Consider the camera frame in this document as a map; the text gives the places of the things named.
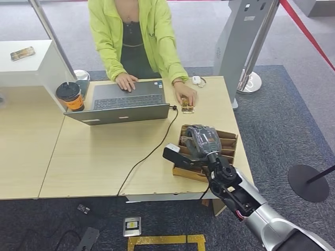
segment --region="laptop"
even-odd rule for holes
[[[91,110],[64,114],[90,126],[168,117],[170,104],[165,102],[163,81],[138,82],[135,87],[130,93],[116,84],[97,85]]]

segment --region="table leg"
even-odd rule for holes
[[[221,199],[212,199],[213,210],[215,216],[219,216],[223,210],[225,210],[227,206],[223,203]]]

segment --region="laptop keyboard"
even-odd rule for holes
[[[101,110],[138,106],[152,106],[161,105],[162,103],[162,94],[154,94],[124,98],[97,99],[95,101],[94,109]]]

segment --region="metal pole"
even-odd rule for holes
[[[67,65],[68,70],[74,77],[74,79],[76,79],[76,76],[74,73],[71,64],[70,63],[69,59],[65,54],[64,50],[63,50],[60,43],[57,38],[54,29],[50,24],[49,20],[47,18],[45,11],[43,10],[43,8],[42,8],[39,1],[39,0],[28,0],[28,1],[33,8],[33,10],[35,10],[35,12],[39,17],[39,21],[42,23],[42,25],[45,30],[45,32],[48,34],[49,39],[53,40],[56,44],[56,47],[57,47],[56,49],[58,50],[58,53],[60,55],[61,58],[63,58],[63,60]]]
[[[315,175],[315,176],[314,176],[313,178],[309,179],[306,183],[307,183],[307,184],[309,184],[309,183],[314,182],[314,181],[315,181],[315,180],[317,180],[317,179],[322,178],[322,177],[324,177],[324,176],[325,176],[325,175],[327,175],[327,174],[331,173],[331,172],[333,172],[333,171],[335,171],[335,165],[333,165],[333,166],[332,166],[332,167],[330,167],[330,168],[328,168],[328,169],[327,169],[327,170],[324,170],[324,171],[323,171],[323,172],[321,172],[321,173],[319,173],[319,174],[318,174],[318,175]]]
[[[253,70],[255,67],[257,59],[259,58],[259,53],[261,52],[262,47],[264,44],[264,41],[265,40],[268,30],[272,24],[272,21],[276,15],[276,12],[279,4],[280,4],[279,0],[274,0],[271,4],[268,12],[264,18],[264,21],[262,22],[262,26],[259,28],[259,35],[255,40],[253,48],[251,49],[250,55],[249,56],[249,59],[247,62],[247,66],[244,70],[243,77],[237,86],[237,92],[243,94],[253,93],[256,92],[256,90],[259,90],[261,87],[262,80],[259,78],[259,76],[253,72]],[[246,89],[247,85],[248,84],[248,81],[250,79],[251,76],[254,79],[256,78],[256,81],[253,83],[252,87]]]

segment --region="yellow floor marking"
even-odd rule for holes
[[[188,235],[188,243],[197,243],[198,251],[206,251],[205,242],[205,237],[203,234]],[[186,235],[129,237],[128,240],[128,251],[134,251],[135,245],[183,243],[186,243]]]

